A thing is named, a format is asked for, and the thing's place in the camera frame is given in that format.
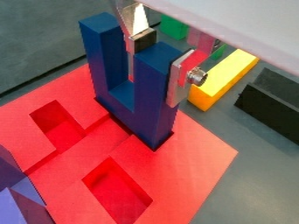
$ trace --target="red board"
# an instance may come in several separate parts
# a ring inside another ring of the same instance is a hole
[[[178,111],[157,152],[94,102],[88,65],[0,108],[0,144],[57,224],[188,223],[237,152]]]

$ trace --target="rectangular hole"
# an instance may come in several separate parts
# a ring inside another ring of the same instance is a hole
[[[134,223],[153,200],[110,157],[82,182],[116,223]]]
[[[70,148],[85,136],[84,129],[57,101],[35,109],[30,117],[58,153]]]

